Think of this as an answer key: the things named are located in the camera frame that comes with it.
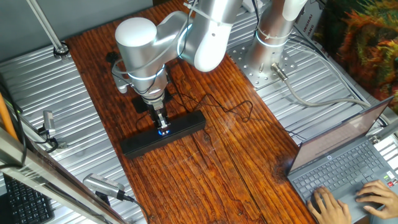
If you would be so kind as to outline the person's left hand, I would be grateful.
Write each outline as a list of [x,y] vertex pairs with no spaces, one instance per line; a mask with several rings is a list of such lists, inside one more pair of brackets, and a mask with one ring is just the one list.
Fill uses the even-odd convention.
[[309,200],[307,207],[319,224],[351,224],[352,217],[347,204],[336,200],[333,194],[324,186],[313,192],[319,211]]

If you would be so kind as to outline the person's right hand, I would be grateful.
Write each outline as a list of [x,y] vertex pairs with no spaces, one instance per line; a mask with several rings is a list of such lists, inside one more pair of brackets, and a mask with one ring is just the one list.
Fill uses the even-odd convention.
[[363,208],[371,215],[385,220],[397,218],[397,194],[381,180],[364,184],[356,195],[358,196],[357,202],[374,202],[384,206],[381,210],[369,205],[364,206]]

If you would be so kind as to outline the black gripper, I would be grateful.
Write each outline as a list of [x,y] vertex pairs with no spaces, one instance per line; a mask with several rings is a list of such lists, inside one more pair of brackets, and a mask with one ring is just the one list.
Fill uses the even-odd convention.
[[148,105],[150,116],[155,128],[166,130],[169,128],[169,122],[164,116],[165,106],[162,100],[151,101]]

